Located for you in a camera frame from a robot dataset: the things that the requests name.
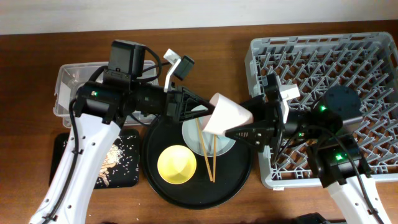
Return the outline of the grey plate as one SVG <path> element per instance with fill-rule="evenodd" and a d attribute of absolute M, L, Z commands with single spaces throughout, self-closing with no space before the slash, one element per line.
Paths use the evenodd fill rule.
<path fill-rule="evenodd" d="M 202 139 L 198 133 L 197 122 L 194 119 L 184 121 L 182 124 L 182 136 L 185 144 L 194 153 L 204 156 L 201 142 L 203 141 L 204 147 L 208 157 L 214 156 L 214 148 L 216 149 L 216 155 L 220 156 L 228 152 L 235 144 L 235 140 L 227 138 L 221 135 L 213 135 L 210 133 L 202 132 Z"/>

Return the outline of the wooden chopstick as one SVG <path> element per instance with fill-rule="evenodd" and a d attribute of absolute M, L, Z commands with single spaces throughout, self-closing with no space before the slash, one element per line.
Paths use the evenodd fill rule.
<path fill-rule="evenodd" d="M 199 136 L 199 139 L 200 139 L 201 149 L 203 151 L 203 156 L 204 156 L 204 160 L 205 160 L 205 164 L 206 164 L 206 169 L 208 171 L 208 176 L 209 176 L 210 182 L 214 182 L 214 178 L 213 178 L 213 175 L 212 175 L 212 172 L 211 172 L 211 168 L 210 168 L 210 163 L 208 161 L 208 156 L 207 156 L 207 151 L 206 151 L 206 148 L 205 148 L 205 142 L 204 142 L 204 139 L 203 139 L 202 130 L 201 130 L 201 127 L 200 127 L 200 121 L 199 121 L 198 118 L 195 118 L 195 122 L 196 122 L 196 125 L 197 125 L 198 136 Z"/>
<path fill-rule="evenodd" d="M 213 135 L 213 183 L 216 181 L 216 147 L 217 147 L 217 135 Z"/>

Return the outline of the pink cup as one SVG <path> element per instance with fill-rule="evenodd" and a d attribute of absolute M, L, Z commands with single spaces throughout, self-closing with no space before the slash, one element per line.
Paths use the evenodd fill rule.
<path fill-rule="evenodd" d="M 206 133 L 224 136 L 226 131 L 254 121 L 252 113 L 220 93 L 215 93 L 210 103 L 215 107 L 212 114 L 201 122 Z"/>

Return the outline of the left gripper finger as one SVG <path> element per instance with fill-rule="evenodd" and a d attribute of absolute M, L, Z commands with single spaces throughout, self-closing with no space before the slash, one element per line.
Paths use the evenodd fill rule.
<path fill-rule="evenodd" d="M 214 111 L 214 108 L 204 108 L 202 110 L 196 110 L 196 111 L 187 111 L 187 110 L 183 110 L 180 113 L 180 117 L 179 117 L 179 122 L 184 122 L 184 121 L 188 121 L 191 119 L 195 119 L 195 118 L 199 118 L 202 116 L 208 116 L 211 115 Z"/>
<path fill-rule="evenodd" d="M 189 89 L 186 89 L 186 93 L 188 94 L 187 109 L 194 109 L 196 106 L 204 106 L 207 110 L 210 110 L 211 113 L 214 111 L 215 106 L 212 105 L 209 100 L 204 99 Z"/>

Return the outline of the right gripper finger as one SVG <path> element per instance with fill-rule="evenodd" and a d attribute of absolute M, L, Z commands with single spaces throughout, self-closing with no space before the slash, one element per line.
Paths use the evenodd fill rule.
<path fill-rule="evenodd" d="M 264 116 L 264 99 L 261 95 L 246 100 L 239 105 L 250 111 L 254 117 Z"/>
<path fill-rule="evenodd" d="M 263 146 L 268 132 L 269 127 L 261 121 L 228 129 L 225 136 L 248 146 Z"/>

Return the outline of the clear plastic bin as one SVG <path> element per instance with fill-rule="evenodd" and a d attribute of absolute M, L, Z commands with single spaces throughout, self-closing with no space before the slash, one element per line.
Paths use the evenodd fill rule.
<path fill-rule="evenodd" d="M 63 125 L 66 128 L 71 128 L 70 115 L 68 112 L 69 103 L 72 98 L 75 97 L 77 89 L 84 85 L 91 75 L 101 66 L 108 65 L 108 62 L 90 62 L 90 63 L 73 63 L 66 64 L 60 67 L 58 72 L 57 82 L 55 85 L 56 96 L 55 106 L 53 107 L 53 113 L 63 119 Z M 156 71 L 153 68 L 147 72 L 144 72 L 140 78 L 154 77 Z M 139 111 L 135 111 L 133 115 L 142 123 L 150 124 L 155 118 L 154 115 L 143 115 Z M 137 121 L 134 121 L 131 117 L 127 117 L 125 126 L 140 125 Z"/>

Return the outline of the yellow bowl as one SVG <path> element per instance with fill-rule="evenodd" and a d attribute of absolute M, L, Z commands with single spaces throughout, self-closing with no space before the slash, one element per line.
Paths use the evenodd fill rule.
<path fill-rule="evenodd" d="M 180 185 L 189 181 L 197 169 L 194 153 L 186 146 L 173 145 L 164 149 L 157 161 L 161 178 L 169 184 Z"/>

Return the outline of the round black tray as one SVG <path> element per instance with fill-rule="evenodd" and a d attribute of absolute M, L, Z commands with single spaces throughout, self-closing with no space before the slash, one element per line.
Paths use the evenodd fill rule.
<path fill-rule="evenodd" d="M 147 129 L 141 147 L 141 162 L 152 189 L 168 203 L 200 210 L 215 207 L 233 198 L 248 179 L 254 160 L 253 150 L 236 143 L 225 154 L 216 157 L 216 181 L 210 182 L 203 156 L 195 154 L 197 168 L 187 182 L 170 184 L 161 178 L 157 161 L 169 146 L 183 145 L 182 124 L 154 119 Z"/>

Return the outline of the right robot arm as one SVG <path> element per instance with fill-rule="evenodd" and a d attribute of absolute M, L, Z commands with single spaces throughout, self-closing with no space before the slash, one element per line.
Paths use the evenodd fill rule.
<path fill-rule="evenodd" d="M 310 110 L 290 110 L 300 96 L 296 84 L 282 84 L 277 75 L 262 79 L 264 96 L 245 102 L 253 123 L 226 130 L 225 135 L 263 152 L 269 147 L 275 164 L 289 147 L 312 141 L 308 164 L 327 189 L 347 223 L 390 223 L 371 168 L 353 137 L 363 120 L 358 94 L 335 85 L 312 103 Z"/>

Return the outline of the grey dishwasher rack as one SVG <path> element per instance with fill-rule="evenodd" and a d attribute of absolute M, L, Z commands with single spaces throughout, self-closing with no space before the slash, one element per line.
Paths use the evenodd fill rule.
<path fill-rule="evenodd" d="M 353 133 L 376 182 L 397 180 L 397 47 L 387 32 L 266 37 L 244 59 L 249 94 L 263 95 L 266 75 L 295 84 L 290 109 L 307 111 L 330 87 L 357 92 L 364 116 Z"/>

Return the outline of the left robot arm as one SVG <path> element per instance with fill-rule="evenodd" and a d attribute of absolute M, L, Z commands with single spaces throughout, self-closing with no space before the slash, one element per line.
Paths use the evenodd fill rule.
<path fill-rule="evenodd" d="M 114 40 L 107 65 L 98 68 L 69 104 L 72 128 L 50 187 L 31 223 L 84 223 L 102 163 L 134 111 L 181 123 L 212 114 L 209 101 L 183 87 L 152 85 L 143 78 L 148 46 Z"/>

